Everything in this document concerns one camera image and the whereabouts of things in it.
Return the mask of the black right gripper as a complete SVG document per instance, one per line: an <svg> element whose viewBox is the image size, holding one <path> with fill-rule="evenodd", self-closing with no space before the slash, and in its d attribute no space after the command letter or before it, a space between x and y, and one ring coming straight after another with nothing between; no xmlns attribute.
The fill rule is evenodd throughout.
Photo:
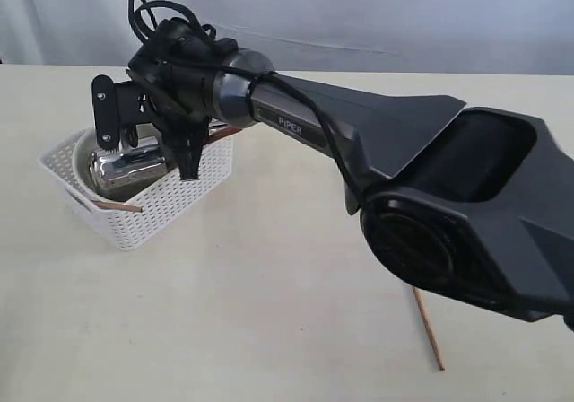
<svg viewBox="0 0 574 402"><path fill-rule="evenodd" d="M238 53L238 43L217 39L209 24L181 18L163 20L155 29L141 19L129 24L142 46L128 62L128 75L147 93L163 143L174 144L180 180L195 180L210 122L238 127L215 101L215 85L226 77L221 66Z"/></svg>

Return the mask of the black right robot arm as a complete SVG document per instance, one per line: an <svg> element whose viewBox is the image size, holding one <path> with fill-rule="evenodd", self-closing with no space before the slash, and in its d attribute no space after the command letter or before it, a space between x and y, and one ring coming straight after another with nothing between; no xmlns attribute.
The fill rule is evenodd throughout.
<svg viewBox="0 0 574 402"><path fill-rule="evenodd" d="M378 261L417 288L573 323L573 160L540 118L301 80L193 19L130 22L128 74L165 133L266 125L331 158Z"/></svg>

